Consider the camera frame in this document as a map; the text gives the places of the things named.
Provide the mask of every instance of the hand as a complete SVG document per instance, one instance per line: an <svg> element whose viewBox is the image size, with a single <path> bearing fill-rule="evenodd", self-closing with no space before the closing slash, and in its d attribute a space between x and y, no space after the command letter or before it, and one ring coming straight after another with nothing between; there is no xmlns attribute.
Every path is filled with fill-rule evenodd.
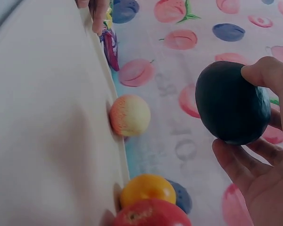
<svg viewBox="0 0 283 226"><path fill-rule="evenodd" d="M92 30L98 36L102 35L103 22L109 6L109 0L76 0L79 8L89 7L93 18Z"/></svg>
<svg viewBox="0 0 283 226"><path fill-rule="evenodd" d="M283 130L283 63L266 56L245 66L242 76L279 97L281 113L272 110L270 125ZM283 149L260 138L247 145L271 165L250 156L241 146L217 139L213 151L221 167L241 190L255 226L283 226Z"/></svg>

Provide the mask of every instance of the patterned fabric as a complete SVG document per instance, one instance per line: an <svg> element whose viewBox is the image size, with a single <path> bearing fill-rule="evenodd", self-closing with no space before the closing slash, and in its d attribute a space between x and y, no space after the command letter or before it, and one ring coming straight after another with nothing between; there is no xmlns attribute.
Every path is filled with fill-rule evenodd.
<svg viewBox="0 0 283 226"><path fill-rule="evenodd" d="M125 140L130 177L160 174L185 187L195 226L251 226L241 192L212 152L195 82L214 61L283 61L283 0L116 0L113 22L118 95L139 95L151 109L146 133ZM277 96L270 97L279 110ZM268 126L263 138L283 146L278 129Z"/></svg>

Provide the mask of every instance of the tomato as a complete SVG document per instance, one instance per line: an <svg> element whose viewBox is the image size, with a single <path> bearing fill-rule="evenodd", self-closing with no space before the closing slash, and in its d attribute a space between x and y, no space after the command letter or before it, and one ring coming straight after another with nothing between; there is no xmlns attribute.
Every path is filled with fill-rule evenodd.
<svg viewBox="0 0 283 226"><path fill-rule="evenodd" d="M192 224L178 206L160 199L147 199L120 211L112 226L192 226Z"/></svg>
<svg viewBox="0 0 283 226"><path fill-rule="evenodd" d="M142 199L153 198L176 203L176 193L170 182L159 175L141 174L130 180L122 190L120 203L124 208Z"/></svg>

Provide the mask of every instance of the blue plum print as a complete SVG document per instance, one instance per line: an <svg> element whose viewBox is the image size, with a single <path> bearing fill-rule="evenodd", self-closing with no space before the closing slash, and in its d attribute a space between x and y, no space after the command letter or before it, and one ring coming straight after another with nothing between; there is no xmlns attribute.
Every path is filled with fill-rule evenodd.
<svg viewBox="0 0 283 226"><path fill-rule="evenodd" d="M234 24L216 24L214 35L223 41L239 41L244 37L245 30Z"/></svg>
<svg viewBox="0 0 283 226"><path fill-rule="evenodd" d="M124 24L132 20L140 10L140 6L135 0L114 0L113 22Z"/></svg>
<svg viewBox="0 0 283 226"><path fill-rule="evenodd" d="M275 0L261 0L264 4L270 5L273 4Z"/></svg>
<svg viewBox="0 0 283 226"><path fill-rule="evenodd" d="M170 182L176 192L176 206L181 208L186 214L189 214L192 210L192 199L188 191L179 183L172 180L167 181Z"/></svg>

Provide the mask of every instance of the yellow fruit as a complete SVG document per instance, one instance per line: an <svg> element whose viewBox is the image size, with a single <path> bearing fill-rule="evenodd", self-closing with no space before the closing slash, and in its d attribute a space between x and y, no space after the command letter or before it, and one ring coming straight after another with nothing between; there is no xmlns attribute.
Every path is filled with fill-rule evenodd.
<svg viewBox="0 0 283 226"><path fill-rule="evenodd" d="M133 205L143 199L162 199L176 203L173 186L163 177L154 174L141 174L125 186L120 195L122 208Z"/></svg>
<svg viewBox="0 0 283 226"><path fill-rule="evenodd" d="M123 95L113 103L109 117L115 133L130 137L140 135L147 129L151 114L148 104L142 98Z"/></svg>

